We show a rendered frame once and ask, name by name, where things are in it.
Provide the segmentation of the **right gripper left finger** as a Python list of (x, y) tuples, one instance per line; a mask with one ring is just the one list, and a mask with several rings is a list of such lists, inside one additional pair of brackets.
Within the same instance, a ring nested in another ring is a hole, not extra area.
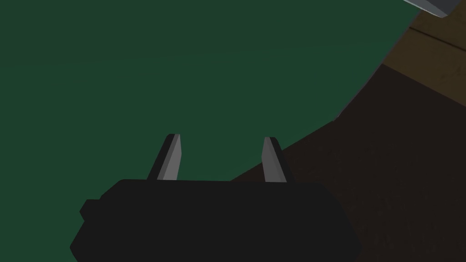
[(159, 150), (147, 180), (177, 180), (182, 157), (179, 134), (168, 134)]

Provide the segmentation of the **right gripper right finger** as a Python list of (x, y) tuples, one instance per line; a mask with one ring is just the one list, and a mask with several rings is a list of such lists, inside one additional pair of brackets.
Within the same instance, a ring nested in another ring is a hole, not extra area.
[(261, 154), (266, 182), (294, 182), (294, 176), (275, 137), (265, 137)]

